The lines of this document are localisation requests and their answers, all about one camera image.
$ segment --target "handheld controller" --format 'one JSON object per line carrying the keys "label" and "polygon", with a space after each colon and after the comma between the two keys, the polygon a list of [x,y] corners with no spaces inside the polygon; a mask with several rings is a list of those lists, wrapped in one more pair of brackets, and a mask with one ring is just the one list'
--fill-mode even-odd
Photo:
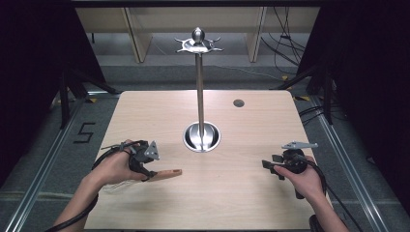
{"label": "handheld controller", "polygon": [[[262,160],[262,166],[266,169],[269,169],[272,174],[278,175],[278,178],[283,181],[284,177],[277,173],[277,171],[274,169],[274,166],[282,166],[295,174],[300,174],[304,172],[308,167],[307,159],[305,158],[305,154],[302,149],[315,147],[318,147],[317,143],[310,144],[292,141],[282,146],[282,148],[286,150],[282,153],[281,156],[272,155],[272,160],[274,163]],[[304,197],[296,190],[295,193],[296,198],[304,199]]]}

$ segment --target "metal pole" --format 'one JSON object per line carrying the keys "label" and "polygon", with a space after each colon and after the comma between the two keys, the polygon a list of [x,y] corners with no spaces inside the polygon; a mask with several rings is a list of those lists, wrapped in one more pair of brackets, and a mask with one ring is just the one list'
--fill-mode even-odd
{"label": "metal pole", "polygon": [[202,70],[202,54],[195,53],[196,65],[196,93],[198,96],[198,122],[199,122],[199,136],[201,137],[201,146],[203,146],[204,137],[204,98],[203,98],[203,70]]}

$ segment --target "wooden tabletop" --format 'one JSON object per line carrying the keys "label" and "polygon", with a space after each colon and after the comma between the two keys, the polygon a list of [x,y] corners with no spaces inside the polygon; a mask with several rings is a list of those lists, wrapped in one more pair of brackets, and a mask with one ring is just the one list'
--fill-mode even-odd
{"label": "wooden tabletop", "polygon": [[[233,104],[244,101],[243,107]],[[205,121],[221,141],[207,153],[188,149],[183,133],[198,121],[196,91],[138,91],[121,95],[102,147],[126,139],[156,140],[160,160],[149,170],[183,169],[173,179],[100,191],[87,229],[307,229],[313,210],[288,180],[262,167],[281,145],[308,142],[287,91],[204,91]],[[304,149],[312,156],[311,149]]]}

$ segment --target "metal rail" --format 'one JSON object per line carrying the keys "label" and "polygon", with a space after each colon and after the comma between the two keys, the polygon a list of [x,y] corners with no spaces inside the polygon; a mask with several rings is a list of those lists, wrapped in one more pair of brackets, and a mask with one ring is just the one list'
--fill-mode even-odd
{"label": "metal rail", "polygon": [[[311,103],[313,106],[320,106],[320,100],[316,96],[311,96]],[[346,173],[347,179],[350,182],[356,196],[358,197],[359,202],[361,203],[368,221],[370,222],[371,227],[374,231],[388,232],[389,229],[386,225],[386,222],[383,220],[379,209],[374,203],[372,197],[368,193],[360,175],[356,171],[353,162],[350,160],[346,150],[343,147],[340,139],[337,136],[337,133],[332,125],[327,123],[326,118],[323,115],[319,116],[319,121],[325,130],[326,135],[328,136],[338,160],[340,161],[341,166],[343,167],[344,172]]]}
{"label": "metal rail", "polygon": [[49,171],[51,170],[56,158],[58,157],[61,147],[64,144],[64,141],[68,135],[68,132],[70,131],[73,125],[73,120],[83,103],[84,99],[76,100],[72,109],[73,116],[68,121],[67,125],[60,129],[60,131],[58,132],[53,144],[51,145],[50,150],[48,151],[42,163],[42,166],[37,172],[29,189],[25,192],[17,209],[13,213],[9,221],[9,224],[7,225],[6,232],[15,232],[21,230],[25,220],[27,219],[31,209],[34,206],[34,203],[36,202],[37,196],[44,184],[44,181],[48,176]]}

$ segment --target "metal stand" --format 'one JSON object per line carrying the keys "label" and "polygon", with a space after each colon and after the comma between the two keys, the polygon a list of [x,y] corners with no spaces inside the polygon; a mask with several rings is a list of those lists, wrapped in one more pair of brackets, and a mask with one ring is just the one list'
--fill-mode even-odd
{"label": "metal stand", "polygon": [[192,32],[192,39],[185,41],[175,40],[182,43],[182,49],[177,52],[187,51],[195,54],[196,65],[198,122],[189,125],[185,129],[184,143],[195,152],[209,152],[220,143],[220,130],[215,125],[205,122],[204,118],[202,54],[213,50],[221,51],[222,49],[215,48],[214,41],[205,40],[205,33],[198,27]]}

